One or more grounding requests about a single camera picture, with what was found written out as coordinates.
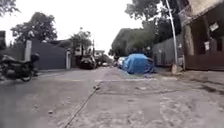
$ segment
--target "green foliage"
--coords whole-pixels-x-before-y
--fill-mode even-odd
[[[158,8],[157,5],[160,2],[162,2],[163,7]],[[169,3],[174,17],[176,34],[179,34],[181,32],[181,23],[178,16],[178,6],[176,0],[171,0]],[[132,4],[127,5],[126,13],[129,14],[131,18],[141,19],[145,29],[153,29],[152,31],[156,34],[154,41],[156,43],[173,36],[165,0],[132,0]]]
[[[121,29],[112,43],[109,54],[127,56],[131,53],[145,53],[151,47],[154,35],[145,29]]]
[[[16,8],[16,0],[0,0],[0,17],[6,13],[11,14],[18,11],[19,9]]]
[[[54,16],[36,12],[29,22],[18,24],[11,31],[16,41],[24,42],[31,38],[40,41],[52,41],[57,38],[57,32],[53,23]]]
[[[82,46],[82,51],[83,49],[87,50],[87,48],[92,45],[90,37],[91,33],[89,31],[82,31],[82,29],[80,29],[79,33],[71,36],[69,40],[71,42],[73,51],[75,51],[76,48],[80,46]]]
[[[157,4],[160,0],[132,0],[132,4],[127,5],[126,13],[131,18],[149,21],[158,14]]]

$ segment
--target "street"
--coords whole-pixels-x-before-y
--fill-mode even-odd
[[[223,95],[202,83],[117,68],[0,85],[0,128],[223,128],[223,117]]]

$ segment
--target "window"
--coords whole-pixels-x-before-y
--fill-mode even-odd
[[[217,40],[216,40],[216,42],[217,42],[217,51],[222,51],[222,38],[218,38]]]

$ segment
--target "parked car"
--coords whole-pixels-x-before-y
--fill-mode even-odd
[[[118,68],[122,68],[122,65],[123,65],[125,59],[126,59],[126,57],[120,57],[120,58],[118,59],[118,62],[117,62],[117,66],[118,66]]]
[[[84,56],[81,59],[80,68],[95,69],[97,67],[96,60],[93,56]]]
[[[108,67],[109,64],[108,63],[102,63],[102,67]]]

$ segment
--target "pole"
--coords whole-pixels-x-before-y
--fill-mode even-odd
[[[95,56],[95,41],[93,40],[93,56]]]
[[[168,11],[169,11],[170,21],[171,21],[171,26],[172,26],[172,31],[173,31],[175,64],[177,65],[178,64],[177,63],[177,39],[176,39],[176,32],[175,32],[174,22],[173,22],[173,15],[171,13],[170,4],[169,4],[168,0],[166,0],[166,4],[167,4]]]

